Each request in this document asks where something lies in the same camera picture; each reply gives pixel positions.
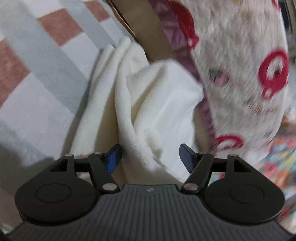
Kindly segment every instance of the white towel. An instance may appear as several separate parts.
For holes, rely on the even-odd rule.
[[[177,62],[149,64],[142,47],[129,39],[116,50],[108,46],[71,153],[87,156],[120,143],[123,169],[113,176],[119,184],[180,185],[189,173],[179,146],[195,148],[193,113],[202,98],[202,86]]]

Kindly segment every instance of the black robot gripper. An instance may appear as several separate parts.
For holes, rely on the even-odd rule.
[[[182,186],[189,194],[200,193],[208,209],[217,216],[241,224],[259,224],[276,219],[285,198],[282,191],[264,175],[237,155],[227,159],[193,152],[180,146],[180,158],[191,175]],[[225,177],[209,186],[212,172],[225,172]],[[186,189],[186,184],[198,188]]]
[[[215,216],[242,225],[276,220],[284,205],[282,191],[236,155],[227,159],[195,153],[186,144],[180,158],[190,173],[179,190],[198,196]],[[122,158],[122,147],[94,153],[84,159],[66,155],[22,185],[15,204],[21,217],[38,225],[59,225],[76,220],[92,210],[104,194],[120,192],[111,177]],[[76,176],[89,172],[92,184]],[[212,172],[225,178],[209,184]]]

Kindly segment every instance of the white fabric with red pattern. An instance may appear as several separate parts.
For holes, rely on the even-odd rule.
[[[266,146],[281,124],[289,72],[277,0],[169,3],[208,96],[217,156]]]

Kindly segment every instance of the checkered blanket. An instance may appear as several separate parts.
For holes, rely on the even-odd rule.
[[[0,229],[17,188],[70,151],[99,51],[127,36],[102,1],[0,1]]]

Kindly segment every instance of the colorful fabric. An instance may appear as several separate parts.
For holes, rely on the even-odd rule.
[[[269,155],[254,168],[283,191],[286,200],[279,222],[291,233],[296,233],[296,136],[274,138]],[[210,183],[223,177],[223,172],[213,173]]]
[[[101,49],[129,36],[103,1],[0,1],[0,229],[17,188],[70,151]]]

